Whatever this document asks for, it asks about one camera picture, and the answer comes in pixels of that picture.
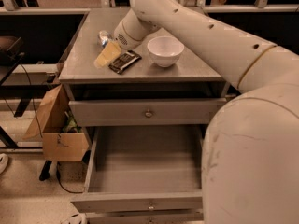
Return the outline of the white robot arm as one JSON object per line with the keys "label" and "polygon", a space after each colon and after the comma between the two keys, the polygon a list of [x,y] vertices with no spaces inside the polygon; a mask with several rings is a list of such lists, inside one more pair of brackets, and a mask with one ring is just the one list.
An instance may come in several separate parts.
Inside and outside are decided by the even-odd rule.
{"label": "white robot arm", "polygon": [[130,7],[115,31],[126,48],[164,28],[240,93],[206,130],[205,224],[299,224],[297,54],[178,0],[130,0]]}

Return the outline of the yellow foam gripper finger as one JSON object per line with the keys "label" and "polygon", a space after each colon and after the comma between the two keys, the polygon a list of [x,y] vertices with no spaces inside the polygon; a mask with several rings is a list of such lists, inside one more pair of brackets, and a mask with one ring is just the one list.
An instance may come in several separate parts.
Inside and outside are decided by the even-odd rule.
{"label": "yellow foam gripper finger", "polygon": [[121,55],[121,47],[116,41],[109,41],[94,61],[94,66],[101,68],[111,64]]}

